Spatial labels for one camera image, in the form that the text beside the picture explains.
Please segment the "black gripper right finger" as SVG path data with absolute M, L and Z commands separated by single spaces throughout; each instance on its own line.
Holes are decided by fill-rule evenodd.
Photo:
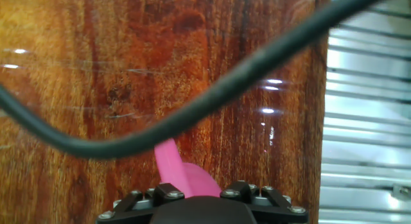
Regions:
M 245 204 L 258 223 L 308 223 L 308 211 L 293 206 L 289 196 L 271 185 L 258 187 L 244 180 L 231 183 L 222 190 L 220 198 Z

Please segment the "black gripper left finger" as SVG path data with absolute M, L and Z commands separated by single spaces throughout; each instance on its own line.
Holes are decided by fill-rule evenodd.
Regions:
M 98 215 L 95 224 L 147 224 L 157 209 L 185 199 L 185 194 L 170 183 L 160 183 L 145 192 L 133 190 L 113 203 L 112 210 Z

